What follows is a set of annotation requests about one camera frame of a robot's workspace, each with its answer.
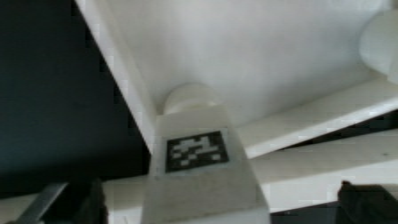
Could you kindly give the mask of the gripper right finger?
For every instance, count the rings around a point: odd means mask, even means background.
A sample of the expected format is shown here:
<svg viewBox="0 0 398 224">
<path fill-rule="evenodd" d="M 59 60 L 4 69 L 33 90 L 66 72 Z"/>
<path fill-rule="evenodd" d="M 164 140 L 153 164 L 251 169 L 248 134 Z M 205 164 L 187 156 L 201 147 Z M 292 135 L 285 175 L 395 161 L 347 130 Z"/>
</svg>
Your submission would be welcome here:
<svg viewBox="0 0 398 224">
<path fill-rule="evenodd" d="M 383 185 L 342 182 L 336 224 L 398 224 L 398 198 Z"/>
</svg>

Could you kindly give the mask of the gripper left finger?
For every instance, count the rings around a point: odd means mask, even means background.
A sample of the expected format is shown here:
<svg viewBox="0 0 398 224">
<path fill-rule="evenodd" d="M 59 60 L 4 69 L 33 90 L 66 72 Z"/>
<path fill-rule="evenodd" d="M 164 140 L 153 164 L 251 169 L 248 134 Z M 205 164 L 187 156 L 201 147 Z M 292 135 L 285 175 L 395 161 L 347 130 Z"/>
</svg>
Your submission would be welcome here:
<svg viewBox="0 0 398 224">
<path fill-rule="evenodd" d="M 52 183 L 13 224 L 109 224 L 102 181 Z"/>
</svg>

